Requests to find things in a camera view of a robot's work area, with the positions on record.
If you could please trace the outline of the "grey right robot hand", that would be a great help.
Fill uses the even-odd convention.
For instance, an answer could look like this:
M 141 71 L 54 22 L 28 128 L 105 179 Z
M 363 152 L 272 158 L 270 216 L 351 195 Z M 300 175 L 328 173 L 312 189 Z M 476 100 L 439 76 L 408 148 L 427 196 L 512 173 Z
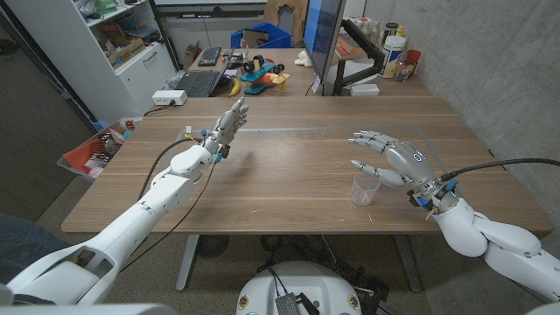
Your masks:
M 369 176 L 378 179 L 386 186 L 403 186 L 409 183 L 420 189 L 431 189 L 434 186 L 435 173 L 427 158 L 408 142 L 376 131 L 361 131 L 347 140 L 349 144 L 368 147 L 386 156 L 394 171 L 374 167 L 358 160 L 351 165 Z

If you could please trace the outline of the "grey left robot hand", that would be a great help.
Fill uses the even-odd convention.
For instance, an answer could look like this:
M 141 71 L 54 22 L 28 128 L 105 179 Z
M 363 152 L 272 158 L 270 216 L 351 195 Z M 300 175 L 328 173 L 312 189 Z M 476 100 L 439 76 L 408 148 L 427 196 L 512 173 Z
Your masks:
M 228 111 L 226 111 L 214 124 L 201 146 L 210 153 L 217 153 L 221 146 L 230 144 L 237 130 L 247 121 L 248 106 L 244 106 L 241 97 Z

